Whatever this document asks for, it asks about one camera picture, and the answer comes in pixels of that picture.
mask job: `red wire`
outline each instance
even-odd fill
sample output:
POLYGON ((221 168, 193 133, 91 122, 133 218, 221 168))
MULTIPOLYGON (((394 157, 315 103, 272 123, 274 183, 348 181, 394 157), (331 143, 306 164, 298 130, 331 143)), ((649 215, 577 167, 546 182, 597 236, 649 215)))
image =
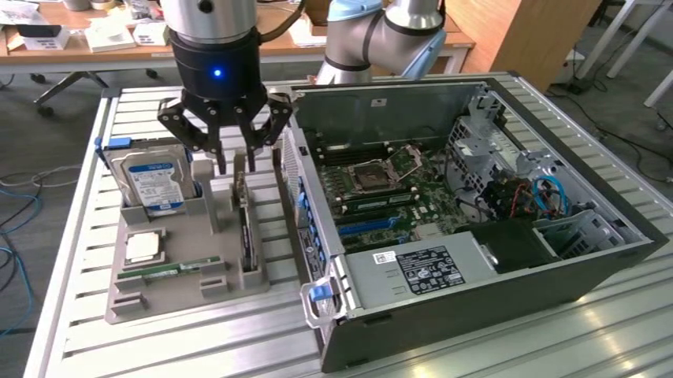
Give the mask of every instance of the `red wire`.
POLYGON ((514 218, 514 209, 517 208, 517 200, 518 200, 518 192, 521 191, 522 188, 526 187, 526 184, 521 184, 518 187, 517 187, 517 191, 514 192, 514 199, 513 199, 513 211, 510 211, 509 213, 509 217, 510 218, 514 218))

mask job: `chair wheel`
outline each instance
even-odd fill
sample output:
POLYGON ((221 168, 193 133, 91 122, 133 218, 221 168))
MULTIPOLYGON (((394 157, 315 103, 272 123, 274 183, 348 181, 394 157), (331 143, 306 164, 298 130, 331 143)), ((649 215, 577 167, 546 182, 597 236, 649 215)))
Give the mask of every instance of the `chair wheel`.
POLYGON ((40 114, 43 117, 48 118, 53 115, 53 108, 49 106, 39 106, 37 107, 37 114, 40 114))
POLYGON ((32 73, 31 74, 31 80, 35 81, 37 84, 44 84, 47 82, 47 79, 44 78, 44 75, 32 73))
POLYGON ((151 79, 156 79, 159 77, 159 73, 153 69, 147 69, 145 70, 145 75, 151 79))

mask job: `ram module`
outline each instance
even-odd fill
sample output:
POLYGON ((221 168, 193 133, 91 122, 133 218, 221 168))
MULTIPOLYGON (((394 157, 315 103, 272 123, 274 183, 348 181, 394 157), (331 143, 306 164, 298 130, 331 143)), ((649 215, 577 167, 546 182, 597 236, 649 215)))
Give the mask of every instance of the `ram module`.
POLYGON ((340 213, 343 215, 362 213, 372 210, 391 209, 414 204, 419 199, 415 187, 387 191, 386 194, 359 195, 342 200, 340 213))
POLYGON ((141 276, 143 279, 152 280, 173 276, 181 276, 189 273, 199 272, 201 266, 208 265, 209 263, 217 261, 220 261, 220 257, 212 256, 209 258, 200 258, 187 262, 161 264, 151 266, 149 268, 131 270, 129 272, 121 272, 116 274, 116 278, 121 280, 125 278, 141 276))

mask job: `barcode sticker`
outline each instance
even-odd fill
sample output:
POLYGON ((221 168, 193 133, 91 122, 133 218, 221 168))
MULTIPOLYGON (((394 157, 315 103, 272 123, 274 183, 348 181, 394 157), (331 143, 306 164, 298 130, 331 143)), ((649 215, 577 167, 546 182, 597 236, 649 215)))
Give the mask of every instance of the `barcode sticker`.
POLYGON ((374 262, 378 264, 384 264, 386 262, 392 262, 395 261, 395 251, 388 250, 386 252, 380 252, 378 254, 374 254, 374 262))

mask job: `wooden cabinet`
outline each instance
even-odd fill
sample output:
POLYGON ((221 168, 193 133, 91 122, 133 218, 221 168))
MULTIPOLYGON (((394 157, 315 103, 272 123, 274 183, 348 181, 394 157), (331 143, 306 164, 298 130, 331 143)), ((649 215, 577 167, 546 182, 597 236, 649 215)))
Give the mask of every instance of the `wooden cabinet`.
POLYGON ((463 72, 517 71, 545 91, 601 0, 444 0, 475 47, 463 72))

